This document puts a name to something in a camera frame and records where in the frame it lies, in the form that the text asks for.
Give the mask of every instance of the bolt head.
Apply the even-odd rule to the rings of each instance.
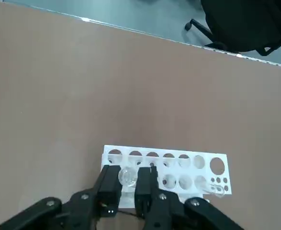
[[[55,204],[55,202],[53,200],[50,200],[46,203],[47,206],[51,207]]]
[[[191,203],[192,206],[199,206],[200,205],[200,203],[196,199],[192,199],[190,201],[190,203]]]
[[[166,200],[167,197],[166,197],[165,194],[161,193],[161,194],[159,194],[159,199],[161,199],[161,200]]]
[[[81,196],[81,199],[83,199],[83,200],[87,200],[89,198],[89,196],[87,195],[87,194],[83,194],[82,196]]]

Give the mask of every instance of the gray floor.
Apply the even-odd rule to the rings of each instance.
[[[191,18],[206,25],[200,0],[4,0],[139,30],[174,41],[203,46],[210,41],[199,31],[183,27]],[[267,57],[242,55],[281,64],[281,48]]]

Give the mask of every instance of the table surface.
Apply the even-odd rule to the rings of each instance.
[[[211,202],[281,229],[281,67],[0,3],[0,223],[90,187],[104,144],[226,153]]]

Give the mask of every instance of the large hole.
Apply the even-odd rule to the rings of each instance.
[[[171,167],[171,166],[174,165],[174,163],[175,163],[175,158],[174,158],[174,156],[171,153],[166,153],[163,156],[163,164],[166,167]]]
[[[211,170],[216,175],[222,175],[225,172],[225,164],[220,158],[213,158],[210,163]]]
[[[147,157],[158,157],[158,154],[156,152],[150,152],[146,156]]]
[[[203,176],[197,176],[194,180],[194,185],[201,191],[207,190],[206,179]]]
[[[163,185],[168,189],[174,188],[176,183],[175,177],[171,174],[167,174],[163,177]]]
[[[122,161],[122,153],[117,149],[113,149],[113,150],[109,151],[108,161],[111,164],[120,164]]]
[[[187,190],[191,187],[192,180],[188,175],[182,175],[179,179],[179,185],[182,189]]]
[[[187,156],[186,154],[182,154],[179,156],[179,165],[182,168],[188,168],[191,164],[191,160],[189,158],[189,156]]]
[[[197,169],[202,169],[205,166],[205,160],[202,156],[195,156],[193,158],[193,165],[197,168]]]
[[[128,159],[132,166],[139,166],[142,162],[143,157],[140,152],[133,151],[129,154]]]

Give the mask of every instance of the chair wheel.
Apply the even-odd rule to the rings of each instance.
[[[187,24],[185,25],[184,29],[185,29],[186,31],[189,31],[189,30],[191,29],[191,24],[190,24],[190,23],[187,23]]]

